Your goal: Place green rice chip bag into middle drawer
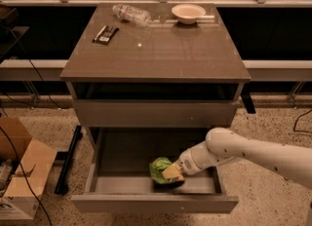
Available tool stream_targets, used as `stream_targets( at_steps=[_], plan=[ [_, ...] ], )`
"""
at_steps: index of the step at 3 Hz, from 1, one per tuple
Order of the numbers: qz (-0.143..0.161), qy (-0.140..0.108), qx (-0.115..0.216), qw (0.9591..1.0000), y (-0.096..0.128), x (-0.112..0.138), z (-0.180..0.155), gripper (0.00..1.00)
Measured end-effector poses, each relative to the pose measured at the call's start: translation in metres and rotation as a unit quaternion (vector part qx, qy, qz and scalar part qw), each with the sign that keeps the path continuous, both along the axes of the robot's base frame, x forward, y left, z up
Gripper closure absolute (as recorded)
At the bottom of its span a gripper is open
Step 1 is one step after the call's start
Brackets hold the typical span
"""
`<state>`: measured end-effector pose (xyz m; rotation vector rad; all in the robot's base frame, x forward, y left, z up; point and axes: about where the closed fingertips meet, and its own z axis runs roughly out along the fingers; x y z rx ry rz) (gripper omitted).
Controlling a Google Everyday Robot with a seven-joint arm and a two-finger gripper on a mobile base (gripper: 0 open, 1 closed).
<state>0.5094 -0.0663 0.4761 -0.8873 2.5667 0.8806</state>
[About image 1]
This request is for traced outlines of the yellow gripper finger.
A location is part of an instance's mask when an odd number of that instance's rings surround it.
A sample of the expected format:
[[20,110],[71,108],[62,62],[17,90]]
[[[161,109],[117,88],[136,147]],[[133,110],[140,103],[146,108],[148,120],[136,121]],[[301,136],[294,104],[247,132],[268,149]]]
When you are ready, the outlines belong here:
[[176,181],[183,181],[184,177],[179,166],[176,163],[171,164],[162,171],[165,179],[175,179]]

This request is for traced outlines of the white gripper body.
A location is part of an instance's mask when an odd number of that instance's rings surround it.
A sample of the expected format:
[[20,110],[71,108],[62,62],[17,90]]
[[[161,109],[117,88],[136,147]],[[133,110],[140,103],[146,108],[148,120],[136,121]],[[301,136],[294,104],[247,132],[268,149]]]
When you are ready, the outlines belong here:
[[194,175],[202,171],[202,169],[195,164],[190,149],[183,151],[176,160],[176,163],[178,165],[178,170],[182,174]]

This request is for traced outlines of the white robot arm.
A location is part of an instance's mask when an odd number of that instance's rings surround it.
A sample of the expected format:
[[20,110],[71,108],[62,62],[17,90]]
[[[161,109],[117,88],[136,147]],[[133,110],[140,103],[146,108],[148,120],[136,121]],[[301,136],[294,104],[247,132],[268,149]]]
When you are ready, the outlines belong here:
[[248,160],[308,189],[312,188],[312,149],[250,139],[225,129],[211,129],[203,142],[182,152],[162,171],[165,179],[193,175],[209,167]]

